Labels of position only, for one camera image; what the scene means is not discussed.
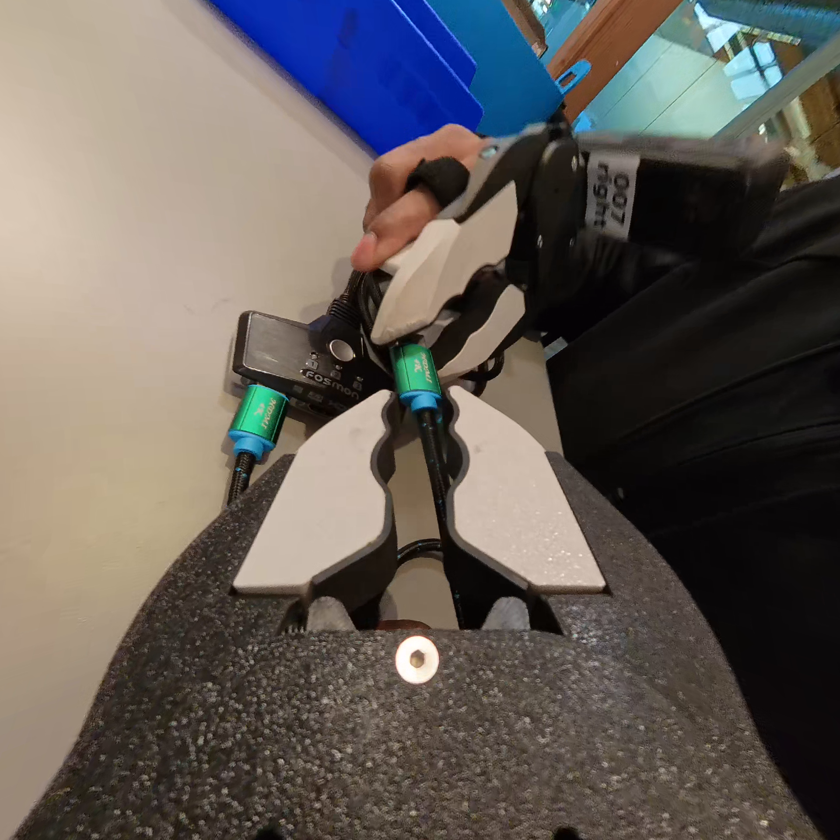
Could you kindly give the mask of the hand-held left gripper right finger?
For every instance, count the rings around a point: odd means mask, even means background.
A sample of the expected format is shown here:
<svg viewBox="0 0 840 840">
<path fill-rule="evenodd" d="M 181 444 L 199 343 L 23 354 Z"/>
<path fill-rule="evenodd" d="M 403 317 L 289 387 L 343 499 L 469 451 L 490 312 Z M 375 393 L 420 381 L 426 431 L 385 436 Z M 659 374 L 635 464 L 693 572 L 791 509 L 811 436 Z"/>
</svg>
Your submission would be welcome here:
<svg viewBox="0 0 840 840">
<path fill-rule="evenodd" d="M 501 597 L 533 606 L 556 595 L 602 595 L 606 579 L 538 440 L 455 385 L 449 425 L 457 470 L 447 495 L 448 570 L 470 611 Z"/>
</svg>

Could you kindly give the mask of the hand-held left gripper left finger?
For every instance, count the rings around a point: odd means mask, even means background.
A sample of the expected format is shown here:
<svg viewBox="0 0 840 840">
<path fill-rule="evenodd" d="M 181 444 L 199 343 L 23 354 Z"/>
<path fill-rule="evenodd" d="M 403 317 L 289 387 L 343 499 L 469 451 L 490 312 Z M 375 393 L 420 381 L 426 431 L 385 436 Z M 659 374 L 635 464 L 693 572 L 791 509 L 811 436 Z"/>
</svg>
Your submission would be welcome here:
<svg viewBox="0 0 840 840">
<path fill-rule="evenodd" d="M 240 595 L 332 597 L 347 611 L 378 598 L 397 570 L 388 481 L 396 394 L 381 390 L 329 421 L 296 453 L 233 582 Z"/>
</svg>

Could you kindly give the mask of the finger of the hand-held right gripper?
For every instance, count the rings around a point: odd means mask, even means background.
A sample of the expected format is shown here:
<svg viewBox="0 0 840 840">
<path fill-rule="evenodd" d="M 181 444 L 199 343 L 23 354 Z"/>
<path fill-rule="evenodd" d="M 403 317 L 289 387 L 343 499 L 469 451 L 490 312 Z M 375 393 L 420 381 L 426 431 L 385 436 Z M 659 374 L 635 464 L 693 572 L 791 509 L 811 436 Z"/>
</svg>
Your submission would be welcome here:
<svg viewBox="0 0 840 840">
<path fill-rule="evenodd" d="M 453 381 L 488 361 L 525 313 L 525 295 L 516 285 L 471 282 L 427 334 L 438 379 Z"/>
<path fill-rule="evenodd" d="M 481 269 L 507 257 L 518 220 L 515 182 L 506 184 L 463 222 L 439 217 L 385 265 L 392 271 L 371 329 L 377 345 L 392 344 L 435 321 Z"/>
</svg>

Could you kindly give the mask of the black three-port switch box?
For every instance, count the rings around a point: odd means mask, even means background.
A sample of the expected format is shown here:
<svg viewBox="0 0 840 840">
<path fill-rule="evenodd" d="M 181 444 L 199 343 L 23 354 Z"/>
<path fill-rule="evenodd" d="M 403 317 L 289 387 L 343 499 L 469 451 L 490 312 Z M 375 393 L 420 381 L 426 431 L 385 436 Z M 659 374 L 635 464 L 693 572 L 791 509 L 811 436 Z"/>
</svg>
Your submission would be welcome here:
<svg viewBox="0 0 840 840">
<path fill-rule="evenodd" d="M 308 324 L 243 312 L 232 372 L 248 384 L 283 394 L 298 411 L 327 418 L 394 389 L 392 376 L 368 349 L 361 315 L 346 294 Z"/>
</svg>

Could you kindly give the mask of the person's right forearm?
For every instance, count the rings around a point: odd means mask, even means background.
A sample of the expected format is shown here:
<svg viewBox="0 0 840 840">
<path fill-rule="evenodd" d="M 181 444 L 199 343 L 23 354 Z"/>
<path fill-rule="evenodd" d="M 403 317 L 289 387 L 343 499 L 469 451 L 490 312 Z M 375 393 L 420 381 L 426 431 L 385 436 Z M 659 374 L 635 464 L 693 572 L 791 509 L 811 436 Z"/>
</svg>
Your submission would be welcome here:
<svg viewBox="0 0 840 840">
<path fill-rule="evenodd" d="M 659 248 L 583 235 L 573 247 L 570 273 L 537 310 L 532 330 L 573 341 L 647 289 L 674 277 L 709 277 L 713 286 L 776 270 L 828 264 L 838 268 L 838 171 L 777 195 L 758 240 L 743 255 L 690 259 Z"/>
</svg>

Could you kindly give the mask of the person's right hand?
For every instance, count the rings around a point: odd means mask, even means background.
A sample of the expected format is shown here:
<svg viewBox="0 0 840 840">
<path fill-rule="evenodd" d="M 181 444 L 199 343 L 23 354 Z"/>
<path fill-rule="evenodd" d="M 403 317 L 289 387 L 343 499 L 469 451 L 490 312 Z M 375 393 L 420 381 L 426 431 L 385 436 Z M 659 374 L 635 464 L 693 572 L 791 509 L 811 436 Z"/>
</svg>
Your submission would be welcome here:
<svg viewBox="0 0 840 840">
<path fill-rule="evenodd" d="M 471 169 L 485 143 L 466 128 L 448 124 L 378 158 L 369 176 L 370 199 L 364 212 L 363 235 L 350 258 L 352 268 L 377 270 L 414 241 L 443 209 L 425 186 L 406 190 L 409 175 L 421 161 L 451 157 Z"/>
</svg>

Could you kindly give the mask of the brown wooden board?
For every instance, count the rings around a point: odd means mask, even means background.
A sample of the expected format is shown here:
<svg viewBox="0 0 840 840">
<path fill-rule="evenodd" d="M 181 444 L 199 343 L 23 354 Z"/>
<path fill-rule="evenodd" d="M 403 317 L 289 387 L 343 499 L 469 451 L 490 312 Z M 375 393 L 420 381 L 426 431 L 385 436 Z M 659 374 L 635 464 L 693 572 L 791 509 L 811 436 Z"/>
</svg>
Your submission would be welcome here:
<svg viewBox="0 0 840 840">
<path fill-rule="evenodd" d="M 564 114 L 569 122 L 592 103 L 679 4 L 679 1 L 595 3 L 548 64 L 548 72 L 555 80 L 579 61 L 591 65 L 585 78 L 563 96 Z"/>
</svg>

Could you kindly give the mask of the blue storage bin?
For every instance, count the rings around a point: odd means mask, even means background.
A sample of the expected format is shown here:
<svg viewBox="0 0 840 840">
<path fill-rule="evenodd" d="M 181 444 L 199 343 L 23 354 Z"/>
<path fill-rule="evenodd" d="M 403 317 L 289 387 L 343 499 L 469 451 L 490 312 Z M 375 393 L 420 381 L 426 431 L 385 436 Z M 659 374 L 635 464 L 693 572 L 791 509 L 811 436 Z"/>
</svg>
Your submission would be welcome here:
<svg viewBox="0 0 840 840">
<path fill-rule="evenodd" d="M 502 2 L 211 5 L 378 154 L 450 123 L 517 133 L 563 100 Z"/>
</svg>

